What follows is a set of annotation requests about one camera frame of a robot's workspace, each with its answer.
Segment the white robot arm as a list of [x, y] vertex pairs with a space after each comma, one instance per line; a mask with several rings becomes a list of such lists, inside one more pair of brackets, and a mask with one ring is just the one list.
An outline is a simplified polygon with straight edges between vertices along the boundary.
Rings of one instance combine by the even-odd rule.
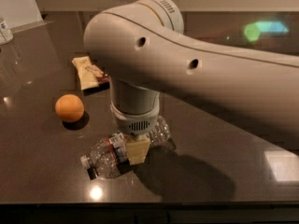
[[216, 45], [183, 34], [171, 0], [139, 0], [94, 16], [84, 47], [110, 77], [111, 111], [126, 134], [155, 125], [160, 93], [286, 149], [299, 144], [299, 57]]

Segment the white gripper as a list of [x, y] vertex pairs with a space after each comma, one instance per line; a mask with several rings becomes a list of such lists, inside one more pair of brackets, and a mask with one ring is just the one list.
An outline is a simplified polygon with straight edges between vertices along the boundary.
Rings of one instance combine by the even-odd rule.
[[143, 163], [150, 149], [150, 139], [144, 134], [150, 132], [157, 123], [160, 103], [144, 114], [126, 114], [110, 105], [112, 118], [117, 129], [125, 134], [127, 157], [131, 165]]

